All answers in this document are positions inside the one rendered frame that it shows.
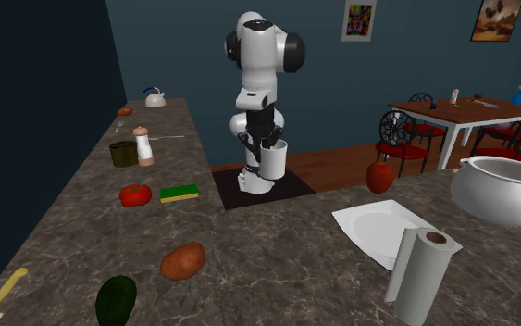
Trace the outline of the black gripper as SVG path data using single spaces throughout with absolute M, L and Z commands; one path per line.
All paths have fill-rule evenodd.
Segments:
M 261 142 L 255 138 L 266 138 L 266 149 L 274 146 L 283 132 L 283 129 L 279 125 L 274 126 L 273 106 L 267 106 L 262 110 L 247 110 L 247 132 L 240 132 L 237 137 L 248 151 L 255 157 L 259 157 Z

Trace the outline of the white cup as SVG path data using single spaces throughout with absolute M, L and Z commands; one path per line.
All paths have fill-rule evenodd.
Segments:
M 282 178 L 286 171 L 286 156 L 288 143 L 278 139 L 270 148 L 260 148 L 261 160 L 259 161 L 259 175 L 275 181 Z

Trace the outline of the dark robot stand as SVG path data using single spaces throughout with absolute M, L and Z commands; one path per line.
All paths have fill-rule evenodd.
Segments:
M 248 207 L 298 196 L 314 194 L 315 191 L 299 178 L 293 171 L 286 169 L 285 175 L 275 182 L 272 189 L 265 194 L 249 194 L 242 192 L 237 182 L 241 169 L 229 169 L 213 172 L 217 190 L 226 210 Z

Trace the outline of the green and yellow sponge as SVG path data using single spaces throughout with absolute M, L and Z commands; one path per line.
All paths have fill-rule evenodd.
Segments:
M 160 202 L 174 202 L 185 199 L 196 198 L 199 196 L 198 188 L 195 183 L 181 186 L 162 188 L 160 190 Z

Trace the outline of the white wooden pepper mill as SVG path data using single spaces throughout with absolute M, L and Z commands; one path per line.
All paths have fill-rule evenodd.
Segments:
M 155 163 L 152 148 L 149 143 L 148 130 L 144 127 L 137 127 L 133 131 L 136 138 L 138 162 L 140 166 L 151 166 Z

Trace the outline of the black chair red seat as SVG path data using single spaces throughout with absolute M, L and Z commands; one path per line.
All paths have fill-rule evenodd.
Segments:
M 480 143 L 485 136 L 503 140 L 503 145 L 501 147 L 482 147 Z M 503 157 L 521 161 L 521 121 L 514 122 L 507 129 L 481 127 L 470 156 Z
M 398 177 L 401 177 L 405 160 L 422 159 L 420 172 L 423 172 L 428 160 L 431 140 L 426 149 L 412 145 L 417 136 L 416 120 L 401 110 L 385 113 L 380 121 L 379 141 L 375 144 L 377 160 L 380 155 L 397 157 L 401 160 Z
M 428 102 L 428 106 L 432 104 L 432 101 L 433 97 L 427 93 L 416 93 L 409 99 L 409 102 Z M 416 136 L 420 138 L 420 142 L 422 142 L 424 138 L 428 138 L 428 141 L 431 142 L 434 137 L 442 137 L 440 152 L 442 151 L 447 131 L 447 127 L 442 129 L 440 127 L 428 125 L 425 121 L 423 123 L 416 123 Z

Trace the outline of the dark olive cup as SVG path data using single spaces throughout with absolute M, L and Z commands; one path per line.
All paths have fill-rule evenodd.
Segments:
M 122 141 L 109 146 L 113 165 L 117 168 L 127 168 L 138 163 L 137 143 Z

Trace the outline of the red tomato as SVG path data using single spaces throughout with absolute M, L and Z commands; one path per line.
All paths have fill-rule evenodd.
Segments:
M 119 192 L 120 203 L 124 207 L 144 206 L 152 199 L 152 190 L 146 184 L 132 184 Z

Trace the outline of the square white plate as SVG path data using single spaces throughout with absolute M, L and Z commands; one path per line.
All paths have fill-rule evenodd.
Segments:
M 342 231 L 367 256 L 392 271 L 406 229 L 434 226 L 399 204 L 384 200 L 332 212 Z

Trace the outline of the brown potato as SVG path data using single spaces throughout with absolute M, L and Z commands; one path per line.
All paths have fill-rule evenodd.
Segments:
M 191 278 L 205 264 L 205 251 L 201 244 L 189 242 L 168 253 L 160 264 L 163 277 L 172 281 Z

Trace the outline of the white paper towel roll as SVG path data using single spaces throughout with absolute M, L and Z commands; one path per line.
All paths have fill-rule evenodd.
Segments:
M 384 301 L 407 326 L 422 326 L 457 243 L 436 229 L 405 229 Z

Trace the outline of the dark green avocado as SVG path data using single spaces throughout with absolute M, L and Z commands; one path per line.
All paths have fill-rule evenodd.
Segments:
M 99 326 L 125 326 L 133 311 L 136 295 L 137 287 L 132 278 L 118 275 L 108 279 L 95 300 Z

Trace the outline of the large white pot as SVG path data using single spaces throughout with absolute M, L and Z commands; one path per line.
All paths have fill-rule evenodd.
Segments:
M 521 161 L 475 156 L 460 164 L 451 184 L 457 206 L 479 219 L 521 227 Z

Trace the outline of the colourful framed wall picture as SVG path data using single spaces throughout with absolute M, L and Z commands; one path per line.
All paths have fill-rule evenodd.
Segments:
M 370 42 L 377 0 L 345 0 L 342 42 Z

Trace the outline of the brown framed wall picture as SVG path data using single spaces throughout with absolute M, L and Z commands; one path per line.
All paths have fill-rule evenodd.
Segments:
M 482 0 L 470 41 L 509 42 L 521 10 L 521 0 Z

